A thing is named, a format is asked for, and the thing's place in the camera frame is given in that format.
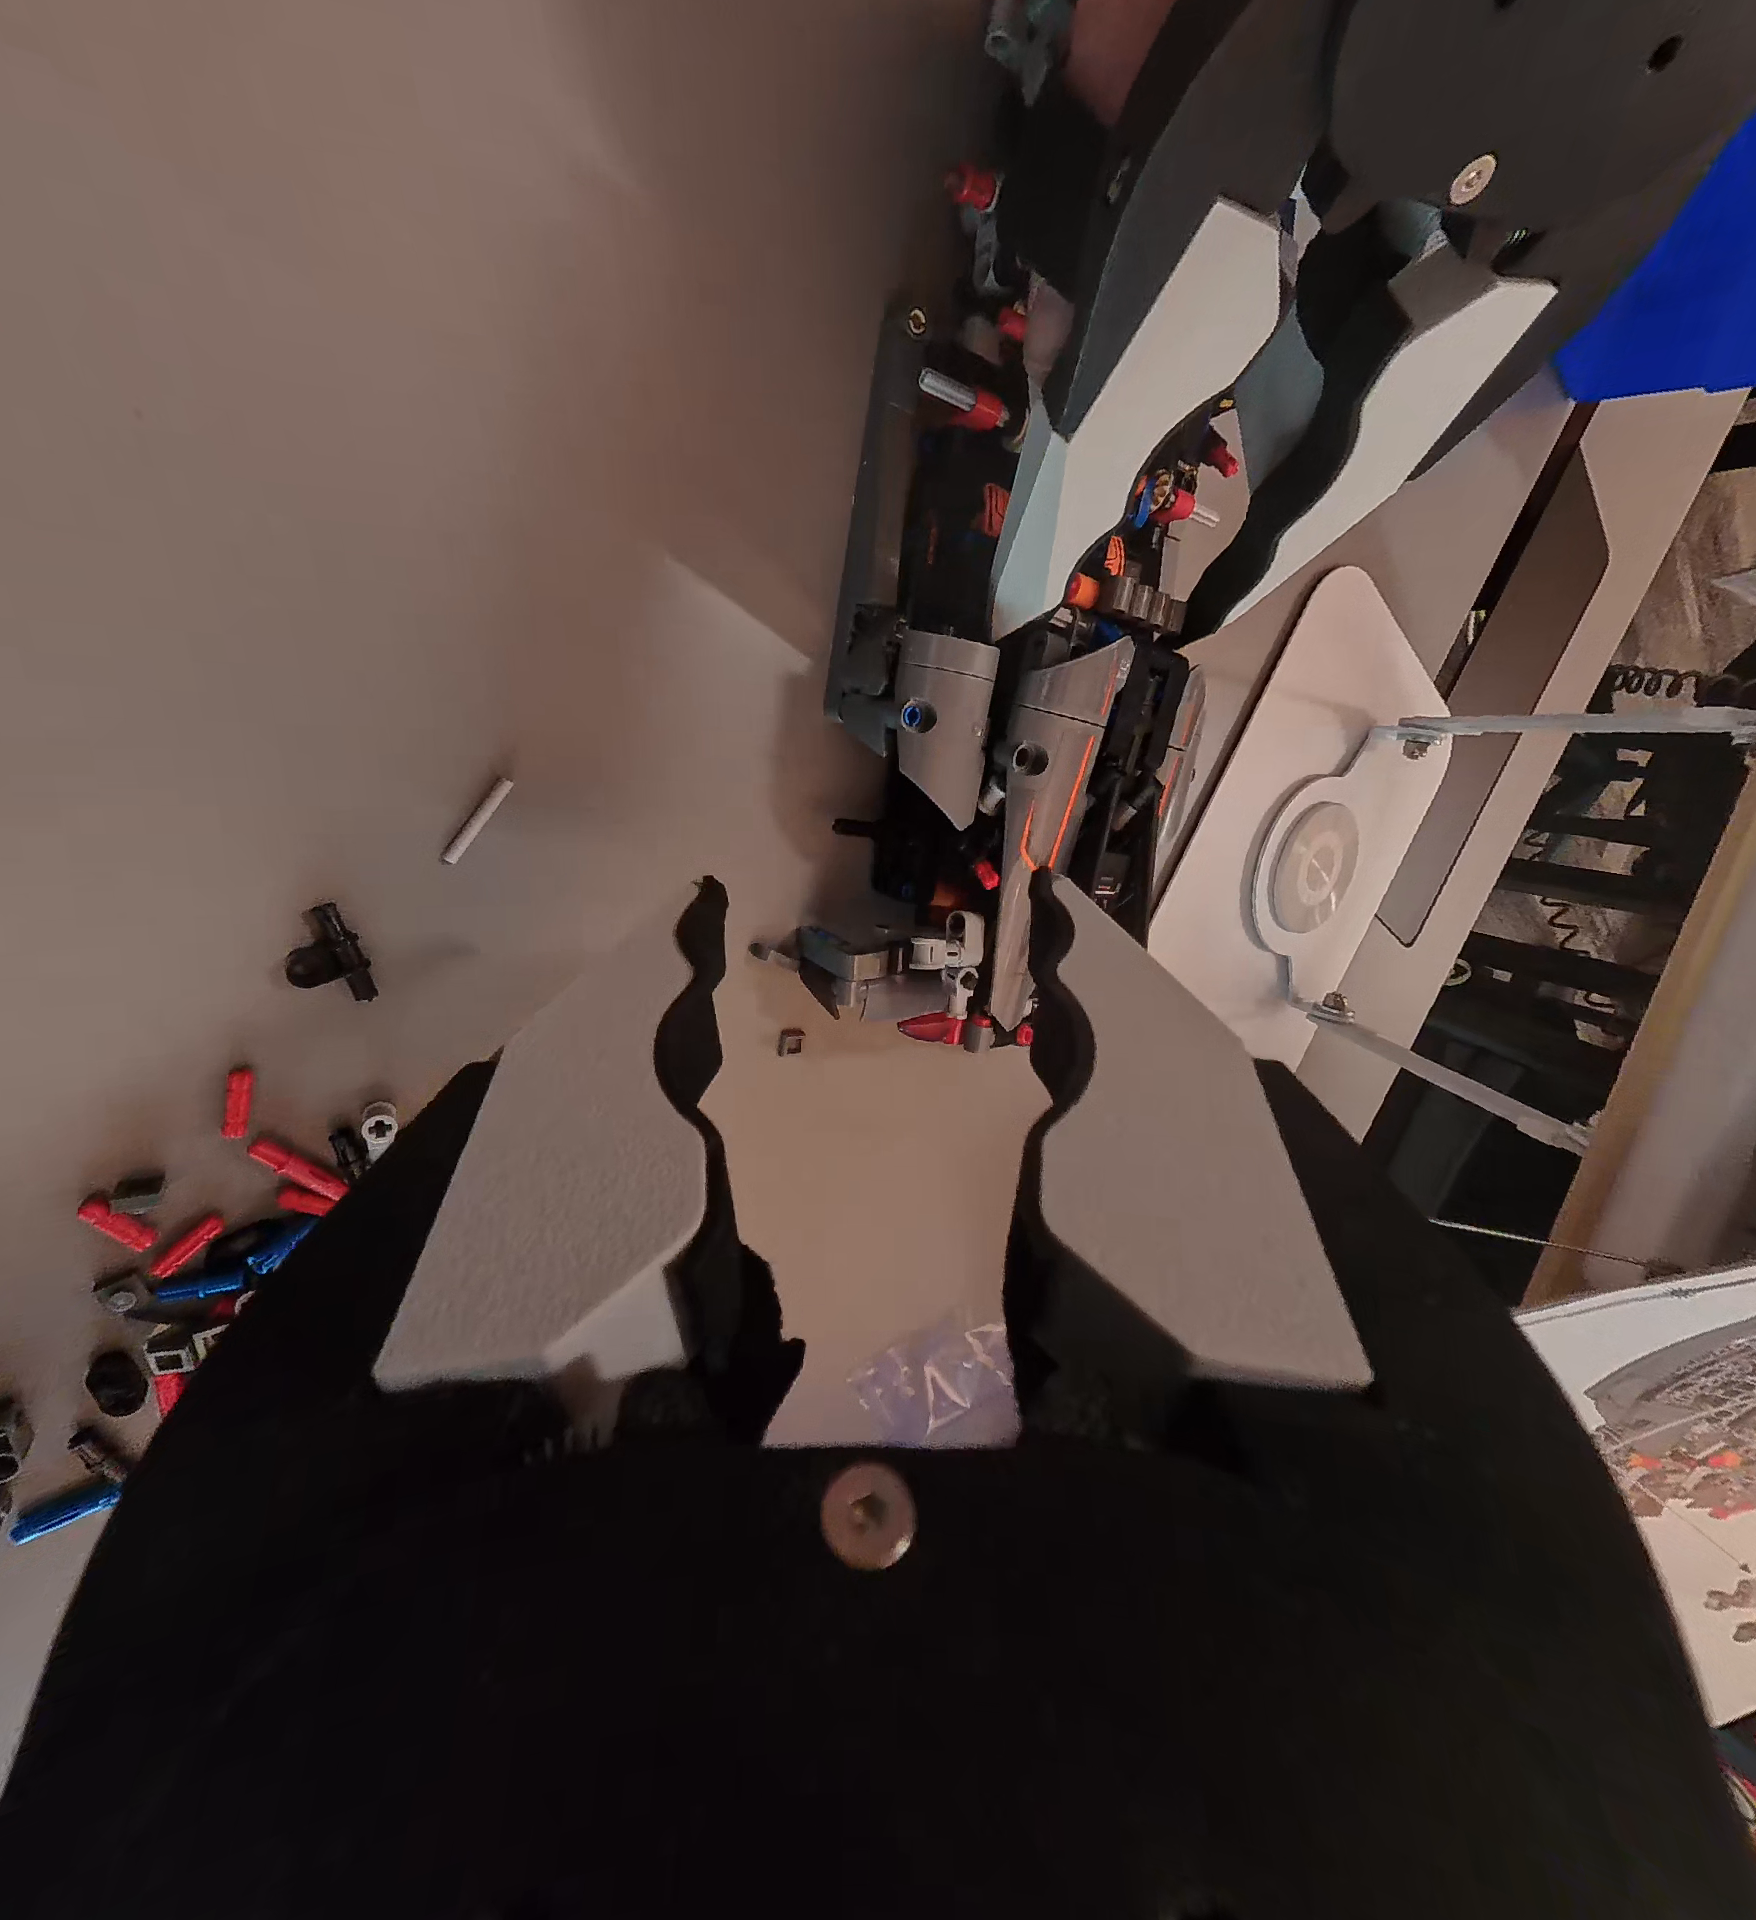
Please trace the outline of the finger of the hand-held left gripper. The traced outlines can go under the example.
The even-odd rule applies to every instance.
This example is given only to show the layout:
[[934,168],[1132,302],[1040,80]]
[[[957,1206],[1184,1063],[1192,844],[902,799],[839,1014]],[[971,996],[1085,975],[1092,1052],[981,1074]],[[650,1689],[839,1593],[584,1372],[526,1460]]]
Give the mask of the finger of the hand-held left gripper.
[[1082,419],[1033,396],[989,587],[992,634],[1047,615],[1082,551],[1121,513],[1158,441],[1229,387],[1278,325],[1296,258],[1294,195],[1272,215],[1220,202],[1155,297]]
[[1362,291],[1324,346],[1290,314],[1236,389],[1249,504],[1204,567],[1182,633],[1204,637],[1391,498],[1559,299],[1484,266],[1406,266]]

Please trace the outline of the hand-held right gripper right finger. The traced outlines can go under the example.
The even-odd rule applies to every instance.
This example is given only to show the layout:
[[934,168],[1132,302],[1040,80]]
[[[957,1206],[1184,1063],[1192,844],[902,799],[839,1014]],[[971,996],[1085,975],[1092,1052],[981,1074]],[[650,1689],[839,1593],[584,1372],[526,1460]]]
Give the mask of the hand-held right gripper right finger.
[[1019,1428],[1162,1445],[1228,1388],[1355,1396],[1370,1357],[1248,1047],[1072,880],[1033,878],[1003,1326]]

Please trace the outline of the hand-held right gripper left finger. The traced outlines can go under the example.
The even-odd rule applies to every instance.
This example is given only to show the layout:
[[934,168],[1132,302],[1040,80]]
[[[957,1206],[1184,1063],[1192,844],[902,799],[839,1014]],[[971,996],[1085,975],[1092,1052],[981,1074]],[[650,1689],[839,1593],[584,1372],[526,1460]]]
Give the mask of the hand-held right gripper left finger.
[[803,1343],[702,1109],[726,912],[715,876],[679,890],[499,1051],[372,1363],[380,1390],[518,1382],[586,1443],[674,1426],[761,1442]]

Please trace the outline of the large lego car chassis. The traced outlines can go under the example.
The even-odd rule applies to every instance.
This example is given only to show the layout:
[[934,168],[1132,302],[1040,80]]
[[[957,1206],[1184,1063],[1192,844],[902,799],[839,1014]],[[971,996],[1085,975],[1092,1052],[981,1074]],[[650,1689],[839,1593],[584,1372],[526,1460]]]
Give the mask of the large lego car chassis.
[[1201,716],[1201,671],[1172,659],[1249,499],[1233,380],[1279,317],[1288,214],[1208,206],[1065,430],[1003,174],[947,185],[959,280],[878,325],[825,709],[886,773],[877,814],[837,830],[920,922],[1008,922],[1022,844],[1145,925]]

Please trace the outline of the lego instruction booklet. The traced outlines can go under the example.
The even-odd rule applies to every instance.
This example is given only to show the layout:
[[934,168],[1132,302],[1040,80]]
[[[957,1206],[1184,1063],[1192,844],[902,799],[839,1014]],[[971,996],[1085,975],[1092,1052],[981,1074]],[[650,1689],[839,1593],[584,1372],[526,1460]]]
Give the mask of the lego instruction booklet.
[[1756,1711],[1756,1260],[1517,1325],[1633,1517],[1712,1719]]

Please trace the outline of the black lego cross piece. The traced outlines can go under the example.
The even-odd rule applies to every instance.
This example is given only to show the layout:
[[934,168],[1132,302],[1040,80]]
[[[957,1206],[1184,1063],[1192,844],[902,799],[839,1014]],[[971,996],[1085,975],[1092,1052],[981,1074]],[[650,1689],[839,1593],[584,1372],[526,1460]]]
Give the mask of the black lego cross piece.
[[348,925],[333,899],[307,909],[311,937],[284,957],[284,978],[301,990],[342,983],[355,1001],[371,1003],[378,996],[374,971],[360,936]]

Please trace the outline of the pile of loose lego pieces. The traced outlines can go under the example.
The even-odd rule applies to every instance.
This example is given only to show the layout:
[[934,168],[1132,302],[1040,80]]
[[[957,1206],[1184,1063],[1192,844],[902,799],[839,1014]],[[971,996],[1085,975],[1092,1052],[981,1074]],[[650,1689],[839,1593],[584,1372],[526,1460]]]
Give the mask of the pile of loose lego pieces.
[[88,1289],[111,1331],[77,1390],[79,1419],[64,1443],[75,1469],[69,1486],[19,1500],[32,1412],[19,1393],[0,1393],[0,1540],[41,1540],[118,1503],[133,1461],[118,1430],[177,1405],[216,1340],[388,1152],[398,1127],[398,1106],[374,1097],[333,1123],[312,1156],[262,1131],[257,1071],[235,1063],[224,1074],[216,1138],[265,1177],[260,1208],[212,1206],[165,1223],[169,1186],[156,1170],[83,1197],[81,1223],[126,1257]]

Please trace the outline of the white lego rod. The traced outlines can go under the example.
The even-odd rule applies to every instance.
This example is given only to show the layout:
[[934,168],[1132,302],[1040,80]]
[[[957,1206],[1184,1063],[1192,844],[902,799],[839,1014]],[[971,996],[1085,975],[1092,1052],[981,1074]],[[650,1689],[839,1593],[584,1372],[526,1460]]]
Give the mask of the white lego rod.
[[476,841],[482,836],[482,830],[492,822],[492,818],[510,799],[512,790],[513,790],[512,779],[508,776],[493,779],[482,793],[482,799],[467,809],[463,818],[457,822],[457,829],[454,829],[448,841],[441,844],[438,852],[438,861],[445,866],[457,866],[457,862],[465,856],[467,851],[471,851]]

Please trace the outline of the blue storage bin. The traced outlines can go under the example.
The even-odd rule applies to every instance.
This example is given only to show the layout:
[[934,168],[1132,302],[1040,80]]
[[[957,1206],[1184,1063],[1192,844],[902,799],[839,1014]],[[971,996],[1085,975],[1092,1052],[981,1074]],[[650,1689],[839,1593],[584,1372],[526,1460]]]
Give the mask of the blue storage bin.
[[1756,113],[1555,367],[1577,403],[1756,387]]

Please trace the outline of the clear plastic wrapper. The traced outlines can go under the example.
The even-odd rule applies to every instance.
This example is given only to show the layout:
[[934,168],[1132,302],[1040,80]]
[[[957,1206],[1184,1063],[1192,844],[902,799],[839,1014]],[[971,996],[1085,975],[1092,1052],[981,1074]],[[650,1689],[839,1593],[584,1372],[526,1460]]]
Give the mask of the clear plastic wrapper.
[[865,1357],[845,1379],[891,1449],[1003,1449],[1019,1434],[1000,1318],[947,1315]]

